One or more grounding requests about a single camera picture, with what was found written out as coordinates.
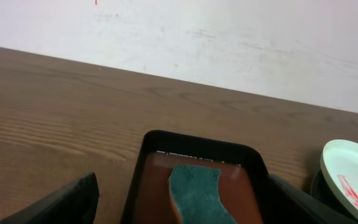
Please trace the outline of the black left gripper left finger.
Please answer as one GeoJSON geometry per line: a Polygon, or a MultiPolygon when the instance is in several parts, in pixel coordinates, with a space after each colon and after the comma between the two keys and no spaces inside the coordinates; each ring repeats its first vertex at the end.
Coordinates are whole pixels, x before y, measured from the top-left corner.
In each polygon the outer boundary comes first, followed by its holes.
{"type": "Polygon", "coordinates": [[[0,220],[0,224],[93,224],[98,199],[96,174],[90,172],[0,220]]]}

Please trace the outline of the green orange sponge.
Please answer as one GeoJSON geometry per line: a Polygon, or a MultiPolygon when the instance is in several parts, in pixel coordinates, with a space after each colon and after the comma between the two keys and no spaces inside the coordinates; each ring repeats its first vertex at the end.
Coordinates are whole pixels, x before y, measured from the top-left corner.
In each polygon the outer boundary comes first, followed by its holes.
{"type": "Polygon", "coordinates": [[[176,165],[168,180],[170,200],[181,224],[235,223],[219,196],[219,169],[176,165]]]}

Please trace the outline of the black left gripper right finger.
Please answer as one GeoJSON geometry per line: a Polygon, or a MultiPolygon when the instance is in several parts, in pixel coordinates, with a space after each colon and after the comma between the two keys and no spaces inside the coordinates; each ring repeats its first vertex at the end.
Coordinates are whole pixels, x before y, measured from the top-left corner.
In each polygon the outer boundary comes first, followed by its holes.
{"type": "Polygon", "coordinates": [[[277,175],[270,174],[268,181],[272,189],[271,210],[267,213],[270,223],[358,224],[277,175]]]}

